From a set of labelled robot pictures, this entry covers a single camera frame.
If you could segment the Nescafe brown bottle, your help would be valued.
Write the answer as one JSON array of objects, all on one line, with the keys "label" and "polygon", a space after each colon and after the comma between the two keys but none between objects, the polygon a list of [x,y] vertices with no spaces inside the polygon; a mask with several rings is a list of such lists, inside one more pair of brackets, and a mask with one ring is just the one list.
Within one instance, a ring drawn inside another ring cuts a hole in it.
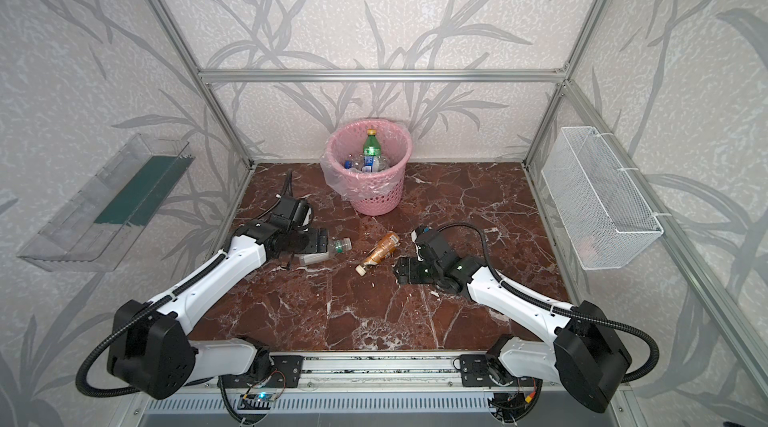
[{"label": "Nescafe brown bottle", "polygon": [[371,250],[367,257],[355,268],[359,276],[365,276],[367,271],[377,266],[390,256],[400,243],[399,236],[394,232],[388,232]]}]

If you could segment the clear bottle bird label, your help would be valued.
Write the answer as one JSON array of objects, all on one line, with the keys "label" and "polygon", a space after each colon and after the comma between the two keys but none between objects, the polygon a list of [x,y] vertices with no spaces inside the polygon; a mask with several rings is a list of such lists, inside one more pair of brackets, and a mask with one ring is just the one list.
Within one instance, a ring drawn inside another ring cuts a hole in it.
[{"label": "clear bottle bird label", "polygon": [[333,239],[328,243],[325,252],[299,255],[299,264],[301,266],[308,266],[325,262],[338,254],[349,251],[351,248],[352,243],[349,238]]}]

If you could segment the crushed clear bottle blue label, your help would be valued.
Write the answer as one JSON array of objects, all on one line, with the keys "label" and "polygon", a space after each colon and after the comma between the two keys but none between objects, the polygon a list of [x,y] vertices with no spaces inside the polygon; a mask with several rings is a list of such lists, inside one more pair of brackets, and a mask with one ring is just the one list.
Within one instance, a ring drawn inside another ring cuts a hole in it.
[{"label": "crushed clear bottle blue label", "polygon": [[364,156],[363,155],[349,155],[344,161],[343,161],[343,167],[346,170],[354,170],[356,172],[362,172],[364,167]]}]

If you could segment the green Sprite bottle yellow cap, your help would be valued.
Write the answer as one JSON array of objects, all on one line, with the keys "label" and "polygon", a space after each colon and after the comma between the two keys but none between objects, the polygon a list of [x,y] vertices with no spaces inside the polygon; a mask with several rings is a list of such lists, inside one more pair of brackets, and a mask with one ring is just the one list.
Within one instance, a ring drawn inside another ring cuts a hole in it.
[{"label": "green Sprite bottle yellow cap", "polygon": [[382,149],[377,139],[375,129],[367,130],[367,138],[363,144],[363,165],[364,173],[377,173],[381,170]]}]

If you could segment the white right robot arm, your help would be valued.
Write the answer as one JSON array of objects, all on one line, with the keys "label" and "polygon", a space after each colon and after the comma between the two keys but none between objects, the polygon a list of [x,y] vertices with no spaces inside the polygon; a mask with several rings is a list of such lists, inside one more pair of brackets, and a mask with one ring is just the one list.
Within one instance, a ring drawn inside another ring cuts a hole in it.
[{"label": "white right robot arm", "polygon": [[481,257],[460,257],[444,233],[448,225],[411,234],[416,254],[400,258],[401,285],[431,285],[496,311],[535,335],[502,336],[487,351],[491,377],[505,386],[523,377],[557,382],[582,406],[604,412],[618,387],[651,373],[660,358],[646,332],[606,318],[595,304],[575,306],[527,288],[496,270],[487,239]]}]

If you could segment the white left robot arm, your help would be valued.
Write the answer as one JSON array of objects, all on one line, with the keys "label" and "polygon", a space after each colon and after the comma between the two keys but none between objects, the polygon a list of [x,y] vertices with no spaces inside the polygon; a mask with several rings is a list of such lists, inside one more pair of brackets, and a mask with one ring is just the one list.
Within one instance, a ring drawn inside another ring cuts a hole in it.
[{"label": "white left robot arm", "polygon": [[189,335],[232,287],[269,261],[327,247],[328,234],[312,227],[312,215],[287,176],[275,203],[238,227],[212,258],[150,300],[118,309],[111,334],[79,367],[76,389],[91,398],[143,392],[162,400],[215,377],[268,378],[272,363],[265,344],[249,338],[192,341]]}]

